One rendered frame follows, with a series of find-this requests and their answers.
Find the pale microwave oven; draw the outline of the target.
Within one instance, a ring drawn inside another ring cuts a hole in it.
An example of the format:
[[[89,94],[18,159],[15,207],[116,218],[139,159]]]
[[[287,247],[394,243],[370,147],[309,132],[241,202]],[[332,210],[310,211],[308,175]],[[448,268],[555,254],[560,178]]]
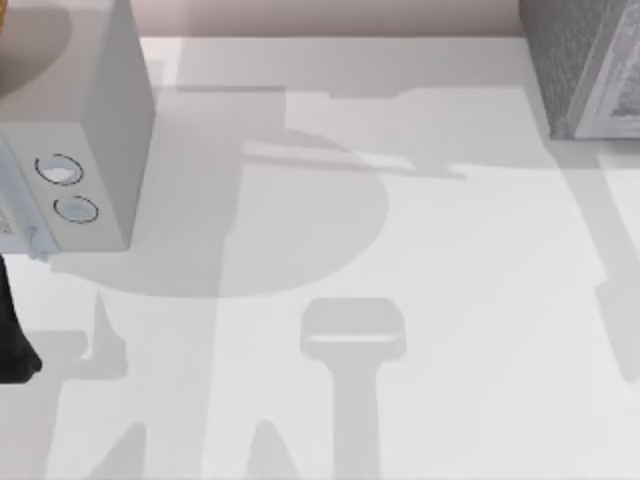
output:
[[[128,249],[155,120],[131,0],[2,0],[0,254],[46,259]],[[53,185],[36,158],[60,153],[84,169]],[[83,196],[89,224],[53,202]]]

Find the round microwave knob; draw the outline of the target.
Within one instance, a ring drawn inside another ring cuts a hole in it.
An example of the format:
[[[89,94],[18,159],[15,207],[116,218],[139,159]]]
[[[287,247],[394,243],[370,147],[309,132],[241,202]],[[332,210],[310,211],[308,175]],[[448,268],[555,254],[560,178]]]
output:
[[[60,153],[36,158],[34,167],[42,179],[53,185],[75,185],[84,177],[84,169],[80,163],[73,157]]]
[[[79,195],[56,199],[53,209],[60,218],[75,224],[89,224],[99,217],[98,206],[90,199]]]

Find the grey cabinet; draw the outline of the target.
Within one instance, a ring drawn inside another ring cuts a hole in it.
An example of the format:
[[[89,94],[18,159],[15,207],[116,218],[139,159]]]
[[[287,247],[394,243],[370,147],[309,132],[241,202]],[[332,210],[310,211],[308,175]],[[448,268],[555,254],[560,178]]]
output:
[[[554,139],[640,140],[640,0],[519,0]]]

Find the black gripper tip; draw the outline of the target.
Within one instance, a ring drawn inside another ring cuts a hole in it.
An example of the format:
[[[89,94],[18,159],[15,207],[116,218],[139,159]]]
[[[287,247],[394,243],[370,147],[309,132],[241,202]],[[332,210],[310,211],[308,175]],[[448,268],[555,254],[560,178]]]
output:
[[[40,356],[19,322],[6,262],[0,255],[0,385],[25,384],[42,367]]]

